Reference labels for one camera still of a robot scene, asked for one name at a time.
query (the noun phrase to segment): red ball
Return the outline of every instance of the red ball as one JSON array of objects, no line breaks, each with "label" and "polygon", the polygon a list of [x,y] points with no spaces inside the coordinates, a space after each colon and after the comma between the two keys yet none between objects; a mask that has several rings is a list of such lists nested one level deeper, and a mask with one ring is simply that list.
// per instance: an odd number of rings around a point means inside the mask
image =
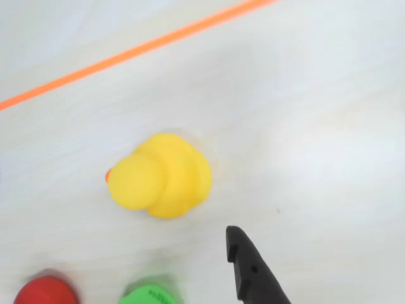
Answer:
[{"label": "red ball", "polygon": [[47,276],[34,279],[22,287],[14,304],[78,304],[78,300],[69,285]]}]

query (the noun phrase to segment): duck body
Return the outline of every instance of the duck body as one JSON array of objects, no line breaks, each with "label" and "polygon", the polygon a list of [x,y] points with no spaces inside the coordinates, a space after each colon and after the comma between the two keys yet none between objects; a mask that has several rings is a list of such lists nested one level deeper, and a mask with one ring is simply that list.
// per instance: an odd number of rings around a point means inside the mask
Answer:
[{"label": "duck body", "polygon": [[181,137],[160,133],[118,162],[106,180],[122,207],[172,219],[208,197],[211,170],[205,157]]}]

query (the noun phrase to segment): duck beak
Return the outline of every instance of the duck beak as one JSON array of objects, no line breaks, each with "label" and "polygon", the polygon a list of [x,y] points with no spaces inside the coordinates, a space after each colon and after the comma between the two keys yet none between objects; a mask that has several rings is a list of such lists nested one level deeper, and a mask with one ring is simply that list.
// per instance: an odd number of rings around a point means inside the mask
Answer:
[{"label": "duck beak", "polygon": [[106,182],[108,182],[108,177],[109,177],[109,173],[111,172],[111,169],[108,170],[107,174],[106,174]]}]

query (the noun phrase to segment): orange line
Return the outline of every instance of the orange line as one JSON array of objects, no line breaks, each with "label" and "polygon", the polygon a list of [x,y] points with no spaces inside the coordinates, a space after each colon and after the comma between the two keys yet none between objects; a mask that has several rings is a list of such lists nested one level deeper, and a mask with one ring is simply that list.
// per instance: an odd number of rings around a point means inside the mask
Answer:
[{"label": "orange line", "polygon": [[238,4],[234,7],[221,11],[215,15],[209,16],[205,19],[202,19],[196,23],[192,23],[184,28],[175,30],[169,34],[163,35],[157,39],[145,42],[139,46],[133,47],[128,51],[122,52],[105,60],[99,61],[93,65],[87,66],[81,70],[65,75],[61,78],[52,80],[47,84],[40,85],[34,89],[31,89],[27,92],[9,98],[5,101],[0,102],[0,111],[5,110],[9,107],[15,106],[19,103],[22,103],[28,99],[34,98],[46,92],[55,90],[59,87],[70,84],[74,81],[92,75],[94,73],[100,72],[107,68],[110,68],[114,65],[117,65],[121,62],[127,61],[134,57],[140,56],[142,54],[148,53],[157,48],[161,48],[167,44],[173,43],[180,39],[186,38],[195,33],[201,32],[203,30],[209,29],[215,25],[218,25],[222,22],[231,20],[235,17],[248,13],[252,10],[258,9],[266,4],[275,2],[275,0],[250,0],[245,1],[242,4]]}]

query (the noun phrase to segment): green object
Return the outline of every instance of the green object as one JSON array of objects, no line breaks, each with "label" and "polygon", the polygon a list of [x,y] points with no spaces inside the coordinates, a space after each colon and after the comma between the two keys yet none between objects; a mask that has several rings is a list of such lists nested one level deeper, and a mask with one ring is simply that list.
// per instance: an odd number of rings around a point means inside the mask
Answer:
[{"label": "green object", "polygon": [[143,285],[121,299],[119,304],[178,304],[176,299],[155,284]]}]

